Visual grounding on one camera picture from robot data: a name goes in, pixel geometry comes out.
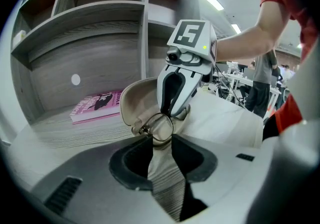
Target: pink book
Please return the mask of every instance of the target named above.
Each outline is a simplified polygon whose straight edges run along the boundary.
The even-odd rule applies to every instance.
[[[122,90],[92,94],[81,100],[73,109],[70,117],[74,123],[89,119],[107,117],[120,112]]]

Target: white circular sticker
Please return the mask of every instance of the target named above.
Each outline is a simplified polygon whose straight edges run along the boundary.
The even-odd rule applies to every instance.
[[[80,84],[80,81],[81,81],[81,79],[80,79],[80,76],[79,76],[78,74],[73,74],[73,75],[71,76],[71,83],[72,83],[73,85],[75,85],[75,86],[79,85],[79,84]]]

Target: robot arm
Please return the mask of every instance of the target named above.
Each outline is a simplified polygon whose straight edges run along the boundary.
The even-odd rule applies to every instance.
[[[157,79],[157,102],[162,113],[176,117],[188,106],[200,82],[211,80],[217,37],[209,21],[182,19],[167,45],[166,65]]]

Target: gray shirt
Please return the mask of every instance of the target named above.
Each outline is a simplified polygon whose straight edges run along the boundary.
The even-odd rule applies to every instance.
[[[255,58],[253,81],[271,84],[272,66],[277,64],[274,50]]]

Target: white wall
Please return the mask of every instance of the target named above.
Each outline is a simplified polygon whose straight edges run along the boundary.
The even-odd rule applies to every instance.
[[[19,0],[0,35],[0,138],[12,142],[27,124],[12,82],[10,44],[14,22],[22,0]]]

